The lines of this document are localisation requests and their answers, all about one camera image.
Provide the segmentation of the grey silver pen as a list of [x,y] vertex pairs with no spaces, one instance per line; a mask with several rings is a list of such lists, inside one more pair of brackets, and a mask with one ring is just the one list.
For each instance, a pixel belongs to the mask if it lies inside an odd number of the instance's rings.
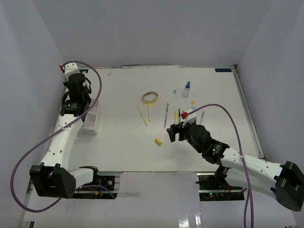
[[166,105],[166,111],[165,111],[165,117],[164,117],[164,125],[163,125],[164,129],[166,128],[166,123],[167,123],[168,108],[169,108],[169,105],[167,104]]

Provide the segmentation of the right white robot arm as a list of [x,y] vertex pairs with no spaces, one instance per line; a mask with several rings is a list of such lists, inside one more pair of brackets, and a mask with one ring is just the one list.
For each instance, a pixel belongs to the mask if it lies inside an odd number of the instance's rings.
[[299,212],[304,204],[304,174],[291,161],[284,164],[264,161],[211,138],[203,125],[172,124],[167,128],[171,142],[186,141],[208,163],[218,165],[214,174],[219,189],[243,187],[274,198],[280,205]]

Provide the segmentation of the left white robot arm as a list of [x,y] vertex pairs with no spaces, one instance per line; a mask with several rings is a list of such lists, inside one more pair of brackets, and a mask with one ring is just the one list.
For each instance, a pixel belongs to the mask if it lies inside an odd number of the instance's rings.
[[91,104],[90,82],[82,73],[70,75],[64,83],[68,91],[62,98],[59,112],[59,134],[51,140],[48,152],[40,162],[30,169],[30,177],[37,194],[41,197],[73,197],[75,190],[86,185],[94,190],[100,185],[97,168],[80,167],[71,171],[69,157],[79,130],[85,120],[85,111]]

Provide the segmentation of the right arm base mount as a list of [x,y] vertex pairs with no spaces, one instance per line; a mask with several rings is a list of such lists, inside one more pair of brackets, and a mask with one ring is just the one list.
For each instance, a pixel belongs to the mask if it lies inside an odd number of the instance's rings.
[[198,184],[201,202],[245,200],[242,187],[223,183],[214,173],[198,173],[196,183]]

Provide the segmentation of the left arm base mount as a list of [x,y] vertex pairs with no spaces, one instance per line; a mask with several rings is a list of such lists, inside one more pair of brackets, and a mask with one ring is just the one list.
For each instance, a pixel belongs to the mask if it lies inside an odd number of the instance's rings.
[[76,189],[73,199],[114,200],[120,187],[120,175],[110,173],[97,175],[95,180]]

